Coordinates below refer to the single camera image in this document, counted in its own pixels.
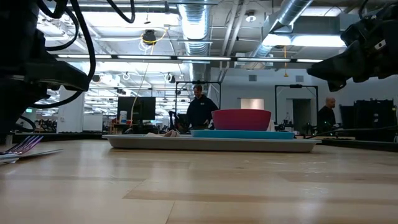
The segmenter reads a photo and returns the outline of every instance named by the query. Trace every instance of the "bowl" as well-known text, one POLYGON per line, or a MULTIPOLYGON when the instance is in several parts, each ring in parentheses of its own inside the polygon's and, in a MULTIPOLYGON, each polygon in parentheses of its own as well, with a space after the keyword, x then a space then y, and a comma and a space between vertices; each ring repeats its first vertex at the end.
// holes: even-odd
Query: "bowl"
POLYGON ((213 115, 217 130, 267 131, 271 112, 254 109, 216 110, 213 115))

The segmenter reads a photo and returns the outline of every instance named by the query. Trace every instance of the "wooden table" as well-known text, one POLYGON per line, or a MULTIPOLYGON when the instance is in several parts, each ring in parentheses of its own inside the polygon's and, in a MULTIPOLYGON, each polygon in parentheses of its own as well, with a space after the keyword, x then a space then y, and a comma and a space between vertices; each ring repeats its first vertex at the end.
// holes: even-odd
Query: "wooden table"
POLYGON ((142 151, 44 142, 0 166, 1 223, 398 223, 398 154, 142 151))

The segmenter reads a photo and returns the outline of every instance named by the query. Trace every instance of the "black metal frame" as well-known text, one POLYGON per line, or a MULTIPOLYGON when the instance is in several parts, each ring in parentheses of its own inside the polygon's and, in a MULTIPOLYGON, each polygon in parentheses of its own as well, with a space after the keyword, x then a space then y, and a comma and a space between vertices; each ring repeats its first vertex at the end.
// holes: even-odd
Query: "black metal frame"
POLYGON ((179 91, 178 89, 178 84, 180 83, 192 83, 192 84, 218 84, 220 86, 219 91, 219 96, 220 96, 220 101, 218 102, 218 108, 221 109, 221 82, 200 82, 200 81, 193 81, 193 82, 185 82, 185 81, 176 81, 175 82, 175 112, 177 113, 177 92, 179 91))
POLYGON ((314 88, 315 89, 315 98, 317 101, 317 120, 318 120, 318 111, 319 111, 319 101, 318 101, 318 86, 314 85, 300 85, 300 84, 294 84, 294 85, 275 85, 275 122, 278 122, 278 101, 277 101, 277 89, 278 87, 289 87, 289 88, 314 88))

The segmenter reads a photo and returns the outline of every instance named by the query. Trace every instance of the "air duct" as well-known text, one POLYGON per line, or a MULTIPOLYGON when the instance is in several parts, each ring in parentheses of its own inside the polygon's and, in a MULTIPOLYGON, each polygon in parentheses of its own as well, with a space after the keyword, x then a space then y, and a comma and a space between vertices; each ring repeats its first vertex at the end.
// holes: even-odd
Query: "air duct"
MULTIPOLYGON (((203 40, 208 37, 210 29, 210 6, 201 4, 181 4, 178 6, 181 15, 181 26, 184 39, 203 40)), ((207 43, 186 42, 185 50, 188 55, 209 55, 209 46, 207 43)), ((192 81, 205 78, 206 64, 191 63, 190 78, 192 81)))
MULTIPOLYGON (((309 7, 312 1, 313 0, 284 0, 279 11, 267 16, 262 31, 264 40, 273 30, 284 26, 293 26, 293 23, 300 17, 303 11, 309 7)), ((250 57, 266 57, 268 55, 274 46, 265 44, 266 41, 264 40, 256 50, 252 52, 250 57)), ((252 63, 247 63, 244 66, 244 68, 250 67, 253 67, 252 63)))

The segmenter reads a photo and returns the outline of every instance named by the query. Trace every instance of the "black monitor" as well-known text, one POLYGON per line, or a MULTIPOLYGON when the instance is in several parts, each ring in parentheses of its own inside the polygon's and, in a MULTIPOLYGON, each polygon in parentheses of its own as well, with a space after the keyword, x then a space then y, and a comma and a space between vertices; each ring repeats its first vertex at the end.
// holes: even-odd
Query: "black monitor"
MULTIPOLYGON (((120 111, 127 111, 127 120, 130 120, 134 99, 134 96, 118 97, 118 119, 120 118, 120 111)), ((155 109, 156 97, 137 97, 132 119, 134 121, 155 120, 155 109)))

